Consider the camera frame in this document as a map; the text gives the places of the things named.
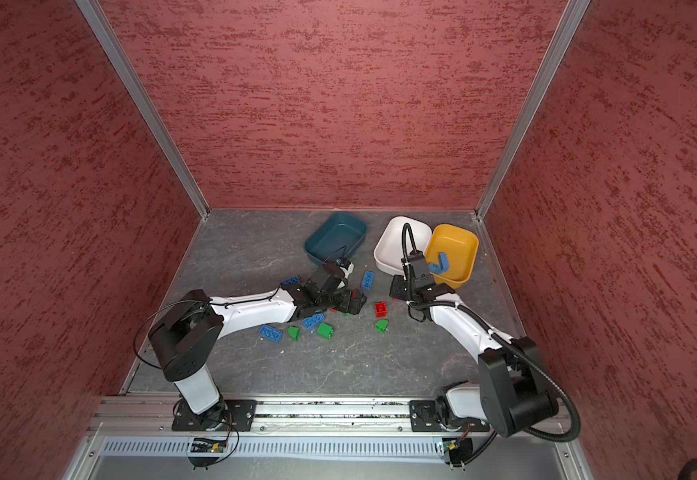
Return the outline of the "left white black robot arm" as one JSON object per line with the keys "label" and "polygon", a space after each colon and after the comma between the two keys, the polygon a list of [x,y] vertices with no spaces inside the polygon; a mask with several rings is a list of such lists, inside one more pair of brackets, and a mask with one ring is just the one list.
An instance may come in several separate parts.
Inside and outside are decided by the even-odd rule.
{"label": "left white black robot arm", "polygon": [[190,412],[204,415],[224,404],[206,366],[218,340],[242,330],[302,321],[330,309],[360,314],[367,297],[348,288],[351,272],[350,263],[326,264],[304,283],[282,283],[272,291],[238,297],[210,297],[204,290],[192,290],[158,314],[148,331],[158,368],[178,388]]}

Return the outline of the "green lego small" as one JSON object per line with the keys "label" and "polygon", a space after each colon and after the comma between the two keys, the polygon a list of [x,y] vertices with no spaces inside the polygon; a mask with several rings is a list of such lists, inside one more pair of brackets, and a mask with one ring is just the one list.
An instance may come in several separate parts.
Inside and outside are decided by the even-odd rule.
{"label": "green lego small", "polygon": [[387,320],[379,320],[374,325],[374,328],[380,333],[385,333],[386,330],[388,330],[388,326],[389,326],[389,322]]}

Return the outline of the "blue slope lego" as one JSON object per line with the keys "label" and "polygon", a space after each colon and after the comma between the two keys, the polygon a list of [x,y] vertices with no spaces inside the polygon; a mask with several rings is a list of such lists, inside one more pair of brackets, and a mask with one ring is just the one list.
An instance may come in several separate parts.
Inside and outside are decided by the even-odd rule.
{"label": "blue slope lego", "polygon": [[436,258],[429,264],[429,271],[434,275],[444,276],[451,270],[449,256],[446,252],[439,252]]}

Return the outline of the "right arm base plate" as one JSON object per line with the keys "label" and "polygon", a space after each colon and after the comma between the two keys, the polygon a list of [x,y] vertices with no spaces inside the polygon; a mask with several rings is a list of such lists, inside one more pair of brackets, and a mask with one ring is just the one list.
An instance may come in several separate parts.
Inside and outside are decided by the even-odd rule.
{"label": "right arm base plate", "polygon": [[490,427],[476,418],[459,418],[449,412],[443,400],[411,400],[408,403],[413,432],[482,433]]}

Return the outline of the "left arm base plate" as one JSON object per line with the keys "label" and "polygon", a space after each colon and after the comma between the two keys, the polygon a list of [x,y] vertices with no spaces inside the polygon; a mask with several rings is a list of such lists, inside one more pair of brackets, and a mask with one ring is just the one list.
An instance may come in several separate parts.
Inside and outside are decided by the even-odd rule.
{"label": "left arm base plate", "polygon": [[196,414],[184,399],[174,404],[175,432],[248,432],[256,416],[256,400],[220,400],[202,414]]}

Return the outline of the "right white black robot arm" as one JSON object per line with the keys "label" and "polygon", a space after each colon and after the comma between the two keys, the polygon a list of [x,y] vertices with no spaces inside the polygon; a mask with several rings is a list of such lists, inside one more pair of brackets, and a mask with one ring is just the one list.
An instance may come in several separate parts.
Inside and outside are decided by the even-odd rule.
{"label": "right white black robot arm", "polygon": [[453,427],[462,419],[477,419],[508,438],[558,414],[555,389],[538,371],[540,358],[532,341],[505,335],[451,287],[436,283],[421,251],[404,253],[401,264],[391,296],[406,303],[413,319],[444,329],[478,366],[476,382],[453,384],[438,395],[440,423]]}

